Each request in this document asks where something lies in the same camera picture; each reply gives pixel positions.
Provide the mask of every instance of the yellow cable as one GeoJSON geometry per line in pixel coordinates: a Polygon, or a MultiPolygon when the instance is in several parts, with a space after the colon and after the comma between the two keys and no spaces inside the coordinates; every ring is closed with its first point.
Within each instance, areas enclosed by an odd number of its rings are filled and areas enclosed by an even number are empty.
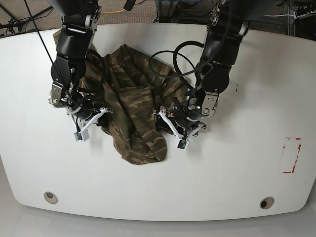
{"type": "Polygon", "coordinates": [[[119,12],[123,12],[123,11],[125,11],[125,9],[120,10],[120,11],[106,11],[106,12],[102,12],[102,14],[119,13],[119,12]]]}

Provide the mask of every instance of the white table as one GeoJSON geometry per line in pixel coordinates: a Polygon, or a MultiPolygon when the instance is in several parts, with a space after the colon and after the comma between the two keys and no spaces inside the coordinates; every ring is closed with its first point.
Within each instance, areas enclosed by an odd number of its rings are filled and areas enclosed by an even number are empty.
{"type": "MultiPolygon", "coordinates": [[[[105,25],[98,27],[94,45],[102,56],[124,43],[153,54],[186,40],[203,41],[205,30],[105,25]]],[[[53,57],[54,32],[42,33],[53,57]]],[[[157,221],[246,218],[305,205],[316,176],[315,42],[250,31],[216,116],[206,120],[209,129],[186,152],[170,145],[166,161],[141,166],[122,160],[100,128],[90,129],[87,142],[75,141],[66,111],[48,103],[51,64],[36,33],[1,39],[0,51],[0,155],[19,203],[157,221]],[[295,172],[286,174],[299,144],[295,172]],[[57,195],[56,205],[45,201],[47,191],[57,195]],[[263,210],[259,204],[266,197],[275,203],[263,210]]],[[[194,64],[201,49],[189,46],[182,53],[194,64]]],[[[172,62],[169,54],[160,58],[172,62]]],[[[179,62],[183,72],[190,69],[179,62]]],[[[166,136],[168,144],[172,139],[166,136]]]]}

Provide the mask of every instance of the camouflage garment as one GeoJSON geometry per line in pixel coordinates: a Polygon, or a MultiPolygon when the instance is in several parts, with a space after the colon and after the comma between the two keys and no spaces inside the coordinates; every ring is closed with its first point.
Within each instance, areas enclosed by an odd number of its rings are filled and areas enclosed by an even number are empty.
{"type": "MultiPolygon", "coordinates": [[[[127,45],[103,59],[107,69],[104,94],[96,95],[97,102],[113,109],[102,130],[111,135],[115,149],[132,164],[163,161],[167,154],[165,139],[156,129],[154,110],[171,107],[173,97],[181,102],[187,88],[179,78],[165,79],[153,74],[149,68],[150,56],[127,45]]],[[[93,88],[101,78],[100,66],[89,55],[83,85],[93,88]]],[[[172,68],[158,60],[152,61],[156,72],[174,75],[172,68]]]]}

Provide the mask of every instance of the camouflage fabric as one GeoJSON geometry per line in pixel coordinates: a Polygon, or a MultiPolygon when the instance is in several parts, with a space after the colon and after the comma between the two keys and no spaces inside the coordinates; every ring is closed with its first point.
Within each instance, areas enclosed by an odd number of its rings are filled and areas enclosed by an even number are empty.
{"type": "MultiPolygon", "coordinates": [[[[83,85],[93,88],[101,78],[101,69],[89,55],[83,85]]],[[[127,45],[104,57],[107,81],[103,93],[97,96],[98,103],[113,109],[108,123],[102,130],[111,135],[115,149],[122,158],[132,164],[146,164],[165,160],[167,144],[156,129],[157,116],[154,110],[160,106],[173,105],[173,97],[185,98],[187,88],[179,78],[157,77],[149,68],[150,56],[127,45]]],[[[155,71],[173,75],[172,68],[158,60],[152,61],[155,71]]]]}

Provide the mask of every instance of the camouflage pants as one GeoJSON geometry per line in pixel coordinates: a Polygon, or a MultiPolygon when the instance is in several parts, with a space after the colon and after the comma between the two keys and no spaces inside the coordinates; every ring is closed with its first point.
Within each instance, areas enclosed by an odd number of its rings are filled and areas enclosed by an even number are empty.
{"type": "MultiPolygon", "coordinates": [[[[100,105],[113,109],[107,123],[101,123],[102,130],[113,137],[116,150],[132,164],[166,158],[167,144],[156,129],[157,116],[153,112],[160,106],[172,106],[174,96],[183,101],[187,91],[179,78],[165,79],[153,74],[149,58],[127,45],[106,55],[103,60],[107,80],[103,83],[104,90],[96,95],[100,105]]],[[[82,81],[82,86],[89,89],[101,79],[101,68],[94,62],[95,58],[89,55],[82,81]]],[[[170,66],[158,60],[153,60],[152,65],[160,74],[174,74],[170,66]]]]}

